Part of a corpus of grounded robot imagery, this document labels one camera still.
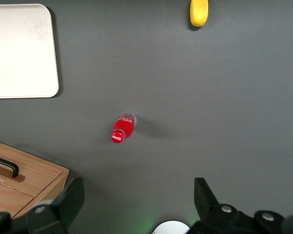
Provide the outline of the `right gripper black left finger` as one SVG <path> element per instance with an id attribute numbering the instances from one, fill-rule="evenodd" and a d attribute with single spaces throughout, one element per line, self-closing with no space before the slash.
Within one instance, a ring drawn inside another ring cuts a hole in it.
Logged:
<path id="1" fill-rule="evenodd" d="M 49 204 L 34 206 L 25 215 L 29 234 L 66 234 L 84 204 L 84 180 L 72 179 Z"/>

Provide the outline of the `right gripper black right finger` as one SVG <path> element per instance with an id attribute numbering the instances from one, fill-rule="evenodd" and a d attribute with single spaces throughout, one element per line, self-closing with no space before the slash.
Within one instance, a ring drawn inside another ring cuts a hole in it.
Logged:
<path id="1" fill-rule="evenodd" d="M 200 220 L 191 234 L 252 234 L 253 219 L 233 206 L 220 204 L 204 178 L 194 180 L 194 204 Z"/>

